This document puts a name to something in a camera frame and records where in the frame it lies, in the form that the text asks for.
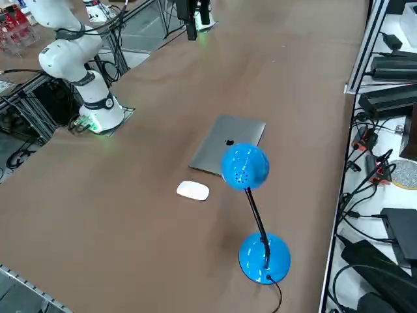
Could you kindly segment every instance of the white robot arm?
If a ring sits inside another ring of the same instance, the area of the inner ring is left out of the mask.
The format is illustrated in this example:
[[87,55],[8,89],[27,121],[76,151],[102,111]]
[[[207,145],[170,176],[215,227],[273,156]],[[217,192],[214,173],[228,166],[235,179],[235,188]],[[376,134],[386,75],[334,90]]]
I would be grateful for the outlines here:
[[26,0],[26,4],[40,25],[63,30],[57,33],[57,40],[39,54],[40,66],[49,75],[70,82],[78,90],[84,101],[79,114],[90,120],[90,130],[100,133],[121,124],[123,110],[103,77],[84,67],[100,50],[100,35],[81,24],[61,0]]

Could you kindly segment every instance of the computer mouse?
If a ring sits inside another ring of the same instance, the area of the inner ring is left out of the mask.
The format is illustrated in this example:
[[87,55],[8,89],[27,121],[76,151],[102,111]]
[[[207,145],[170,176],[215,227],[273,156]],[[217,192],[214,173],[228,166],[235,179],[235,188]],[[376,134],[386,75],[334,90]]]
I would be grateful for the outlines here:
[[195,181],[183,181],[177,188],[177,194],[199,201],[204,201],[209,196],[209,188]]

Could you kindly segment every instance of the blue desk lamp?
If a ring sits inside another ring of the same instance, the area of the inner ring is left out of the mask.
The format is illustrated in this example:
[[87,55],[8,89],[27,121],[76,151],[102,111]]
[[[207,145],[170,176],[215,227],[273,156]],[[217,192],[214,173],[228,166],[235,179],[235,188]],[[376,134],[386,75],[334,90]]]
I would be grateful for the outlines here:
[[271,285],[288,273],[291,255],[287,245],[273,233],[267,233],[253,200],[252,189],[266,181],[269,161],[260,148],[247,143],[232,146],[222,159],[222,176],[237,190],[244,190],[252,208],[259,233],[254,233],[240,246],[239,264],[252,281]]

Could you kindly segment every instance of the laptop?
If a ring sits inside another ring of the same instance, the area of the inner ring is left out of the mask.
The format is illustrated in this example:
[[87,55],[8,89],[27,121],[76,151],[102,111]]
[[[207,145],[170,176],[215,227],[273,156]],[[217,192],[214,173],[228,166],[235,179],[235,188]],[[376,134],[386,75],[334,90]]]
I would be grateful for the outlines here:
[[222,158],[237,143],[258,145],[266,123],[231,115],[219,115],[204,138],[189,167],[222,175]]

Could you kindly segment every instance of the shelf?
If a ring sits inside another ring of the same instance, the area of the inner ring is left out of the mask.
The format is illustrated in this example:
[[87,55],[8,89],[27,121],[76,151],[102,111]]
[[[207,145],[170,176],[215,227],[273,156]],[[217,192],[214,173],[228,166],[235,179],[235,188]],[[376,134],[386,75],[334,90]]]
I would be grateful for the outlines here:
[[[405,117],[398,117],[392,120],[387,121],[384,124],[385,127],[395,129],[397,125],[403,125],[405,122]],[[356,127],[353,127],[350,142],[357,133]],[[394,132],[386,129],[381,129],[378,132],[379,138],[376,146],[373,149],[375,155],[382,155],[387,152],[389,149],[393,149],[389,162],[400,160],[399,149],[401,146],[402,135],[395,134]],[[360,151],[356,151],[351,159],[354,159],[360,154]],[[361,172],[354,173],[349,170],[345,176],[345,184],[343,186],[343,192],[352,192],[358,184],[365,178],[366,173],[365,169],[365,155],[362,156],[356,163],[362,168]],[[401,189],[394,184],[386,186],[378,186],[377,193],[370,200],[364,201],[355,207],[355,211],[363,215],[372,215],[379,214],[384,207],[395,207],[395,208],[406,208],[406,209],[417,209],[417,191],[415,190],[405,190]],[[372,193],[372,188],[362,192],[355,196],[350,205],[346,208],[349,209],[356,201],[369,196]],[[359,230],[362,230],[364,233],[376,237],[376,238],[388,238],[385,227],[382,223],[382,220],[379,218],[350,218],[349,222]],[[344,221],[342,221],[338,227],[338,233],[346,237],[352,242],[357,242],[362,239],[366,239]],[[332,282],[334,275],[345,265],[346,261],[341,258],[341,252],[343,250],[343,244],[338,239],[336,240],[335,249],[334,249],[334,258],[332,260],[332,267],[330,272],[330,283],[329,290],[332,292]],[[372,245],[374,245],[378,250],[384,253],[388,258],[390,258],[394,263],[397,263],[397,260],[394,255],[394,251],[390,244],[379,243],[376,241],[368,240]],[[339,302],[347,307],[356,308],[357,302],[361,296],[365,293],[370,292],[373,288],[354,270],[347,269],[338,279],[338,284],[336,286],[337,296]],[[328,299],[327,300],[327,309],[336,308],[335,304]]]
[[[402,31],[399,21],[400,21],[400,15],[397,14],[387,14],[384,19],[384,23],[382,24],[381,31],[383,33],[389,34],[389,35],[395,35],[402,43],[403,46],[401,47],[401,51],[406,52],[413,52],[417,53],[417,48],[413,48],[409,41],[407,40],[406,36],[404,35],[404,32]],[[378,34],[377,41],[375,42],[375,46],[372,50],[373,54],[371,55],[369,59],[369,63],[367,64],[366,72],[369,72],[371,70],[371,63],[374,57],[378,56],[377,52],[392,52],[392,50],[384,43],[384,40],[382,38],[382,34]],[[364,76],[362,83],[360,84],[359,93],[365,93],[372,90],[378,90],[378,89],[386,89],[391,87],[397,87],[401,84],[398,84],[399,82],[383,82],[383,81],[375,81],[372,79],[371,76]],[[375,85],[375,84],[384,84],[383,86],[377,86],[376,88],[374,86],[366,86],[366,85]]]

